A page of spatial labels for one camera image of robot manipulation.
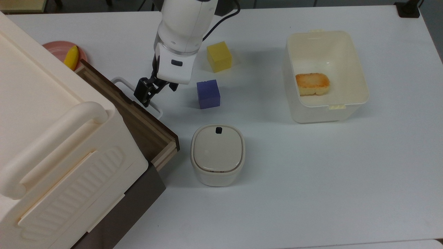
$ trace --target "bread slice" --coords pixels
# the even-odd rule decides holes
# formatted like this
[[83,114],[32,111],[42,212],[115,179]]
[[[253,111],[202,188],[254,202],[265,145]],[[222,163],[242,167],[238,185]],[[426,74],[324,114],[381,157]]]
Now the bread slice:
[[323,95],[329,91],[329,79],[324,74],[297,74],[300,95]]

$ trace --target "banana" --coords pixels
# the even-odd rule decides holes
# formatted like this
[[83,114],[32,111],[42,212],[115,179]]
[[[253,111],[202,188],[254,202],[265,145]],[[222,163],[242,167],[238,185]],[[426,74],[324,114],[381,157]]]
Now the banana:
[[69,49],[66,54],[65,61],[63,62],[66,66],[68,66],[72,71],[74,71],[78,62],[78,47],[73,46]]

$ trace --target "yellow cube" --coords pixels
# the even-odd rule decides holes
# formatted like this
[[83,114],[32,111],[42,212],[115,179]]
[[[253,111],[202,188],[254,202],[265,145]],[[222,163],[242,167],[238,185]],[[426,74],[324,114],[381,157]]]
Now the yellow cube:
[[208,61],[214,73],[228,69],[232,66],[232,56],[225,42],[207,47]]

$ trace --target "bin handle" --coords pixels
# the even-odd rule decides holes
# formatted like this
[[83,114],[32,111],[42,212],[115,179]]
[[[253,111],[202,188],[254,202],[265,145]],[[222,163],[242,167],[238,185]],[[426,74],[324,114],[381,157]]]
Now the bin handle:
[[103,106],[92,101],[75,105],[66,112],[0,171],[0,194],[13,200],[21,199],[26,194],[26,187],[20,183],[23,177],[91,119],[103,124],[108,114]]

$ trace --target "white lidded container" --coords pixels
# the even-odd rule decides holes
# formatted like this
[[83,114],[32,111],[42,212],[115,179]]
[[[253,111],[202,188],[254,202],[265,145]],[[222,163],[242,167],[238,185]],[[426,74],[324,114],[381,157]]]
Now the white lidded container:
[[[295,76],[322,73],[329,92],[300,96]],[[351,36],[344,31],[311,31],[288,37],[283,78],[292,119],[299,123],[342,121],[369,99]]]
[[115,106],[0,13],[0,247],[69,249],[148,162]]
[[205,185],[230,185],[245,163],[245,140],[241,132],[225,124],[208,124],[192,138],[191,163]]

